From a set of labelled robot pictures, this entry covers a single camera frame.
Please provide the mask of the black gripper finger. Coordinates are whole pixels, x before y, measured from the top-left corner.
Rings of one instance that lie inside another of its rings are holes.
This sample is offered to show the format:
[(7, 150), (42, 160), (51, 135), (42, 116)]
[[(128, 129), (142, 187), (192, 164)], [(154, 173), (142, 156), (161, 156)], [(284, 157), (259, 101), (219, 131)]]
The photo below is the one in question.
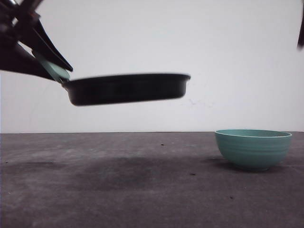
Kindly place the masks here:
[(54, 81), (46, 69), (19, 44), (0, 43), (0, 69)]
[(37, 21), (33, 27), (33, 39), (34, 47), (33, 49), (45, 57), (48, 61), (72, 72), (73, 67), (68, 63), (68, 61), (61, 55), (57, 50), (55, 45), (52, 43), (48, 37), (46, 31), (43, 28), (40, 20)]
[(304, 0), (301, 0), (301, 25), (299, 29), (297, 49), (303, 50), (304, 48)]

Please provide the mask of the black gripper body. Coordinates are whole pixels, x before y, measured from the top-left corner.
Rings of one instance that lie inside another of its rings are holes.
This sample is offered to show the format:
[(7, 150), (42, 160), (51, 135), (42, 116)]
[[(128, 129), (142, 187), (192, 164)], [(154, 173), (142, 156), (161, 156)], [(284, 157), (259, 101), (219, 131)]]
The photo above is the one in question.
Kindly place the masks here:
[(44, 40), (38, 33), (40, 0), (2, 0), (0, 2), (0, 48), (13, 49), (20, 41), (32, 49), (43, 49)]

